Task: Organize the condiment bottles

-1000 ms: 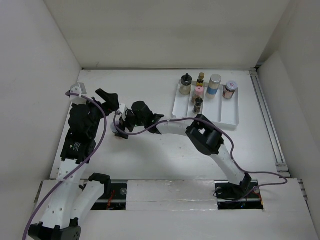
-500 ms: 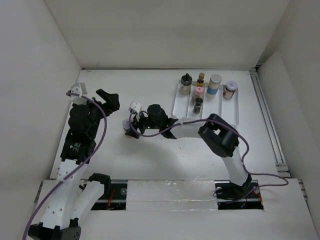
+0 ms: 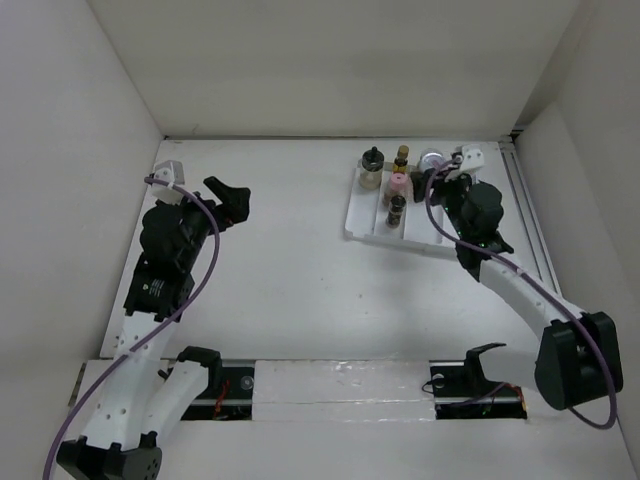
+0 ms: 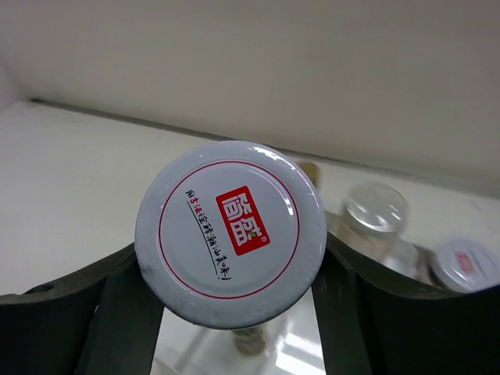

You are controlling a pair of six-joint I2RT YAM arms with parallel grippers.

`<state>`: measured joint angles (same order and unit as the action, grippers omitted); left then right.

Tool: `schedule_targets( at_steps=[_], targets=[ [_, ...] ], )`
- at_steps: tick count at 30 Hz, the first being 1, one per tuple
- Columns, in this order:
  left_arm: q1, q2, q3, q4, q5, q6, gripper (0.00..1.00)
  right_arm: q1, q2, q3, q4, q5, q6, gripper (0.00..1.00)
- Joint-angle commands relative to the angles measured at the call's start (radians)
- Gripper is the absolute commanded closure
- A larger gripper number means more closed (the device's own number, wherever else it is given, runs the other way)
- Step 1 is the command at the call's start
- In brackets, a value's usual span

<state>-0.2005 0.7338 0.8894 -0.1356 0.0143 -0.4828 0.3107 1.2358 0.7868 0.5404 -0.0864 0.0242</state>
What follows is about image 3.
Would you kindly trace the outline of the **pink lid spice jar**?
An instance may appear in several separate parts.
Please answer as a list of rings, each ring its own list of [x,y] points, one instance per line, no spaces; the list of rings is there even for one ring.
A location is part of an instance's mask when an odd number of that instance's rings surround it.
[[[410,191],[410,177],[406,173],[392,173],[383,194],[383,205],[388,207],[394,196],[407,198]]]

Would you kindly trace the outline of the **yellow label small bottle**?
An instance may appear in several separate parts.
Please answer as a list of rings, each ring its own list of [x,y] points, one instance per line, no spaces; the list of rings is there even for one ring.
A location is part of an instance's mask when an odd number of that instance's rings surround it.
[[[409,147],[400,145],[393,162],[392,172],[406,174],[408,169]]]

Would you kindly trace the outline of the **silver lid blue label jar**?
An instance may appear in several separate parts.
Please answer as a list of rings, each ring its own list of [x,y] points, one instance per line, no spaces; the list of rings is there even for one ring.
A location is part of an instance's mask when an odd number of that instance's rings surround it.
[[[437,169],[446,162],[442,152],[434,148],[428,148],[421,152],[416,168],[420,173],[431,169]]]

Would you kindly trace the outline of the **black lid pepper jar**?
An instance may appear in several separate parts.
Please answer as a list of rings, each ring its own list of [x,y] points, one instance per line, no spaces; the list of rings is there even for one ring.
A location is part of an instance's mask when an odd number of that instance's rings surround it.
[[[388,213],[385,220],[388,228],[396,229],[400,226],[405,207],[406,198],[403,195],[394,195],[390,198],[388,204]]]

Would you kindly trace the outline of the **black knob lid jar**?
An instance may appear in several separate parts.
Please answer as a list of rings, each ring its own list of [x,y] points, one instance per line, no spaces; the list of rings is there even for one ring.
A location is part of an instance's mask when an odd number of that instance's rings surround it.
[[[359,184],[368,190],[378,189],[382,181],[384,154],[372,146],[366,150],[359,163]]]

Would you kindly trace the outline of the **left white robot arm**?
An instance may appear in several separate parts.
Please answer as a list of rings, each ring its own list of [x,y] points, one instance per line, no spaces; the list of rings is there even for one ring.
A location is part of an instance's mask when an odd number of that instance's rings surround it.
[[[222,387],[219,352],[188,346],[162,386],[162,355],[217,264],[221,234],[245,222],[251,191],[205,179],[206,200],[180,182],[146,177],[155,205],[142,218],[141,253],[124,302],[111,364],[76,401],[49,449],[43,478],[59,466],[74,479],[155,479],[162,441],[199,395]]]

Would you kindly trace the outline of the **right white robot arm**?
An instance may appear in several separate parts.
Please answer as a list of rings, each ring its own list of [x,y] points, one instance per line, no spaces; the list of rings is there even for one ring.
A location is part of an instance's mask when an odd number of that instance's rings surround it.
[[[516,263],[499,232],[504,210],[496,187],[451,168],[429,168],[411,181],[415,201],[441,207],[454,227],[449,238],[461,267],[501,297],[538,339],[537,354],[515,362],[516,370],[556,410],[606,398],[615,415],[623,374],[613,319],[564,300]]]

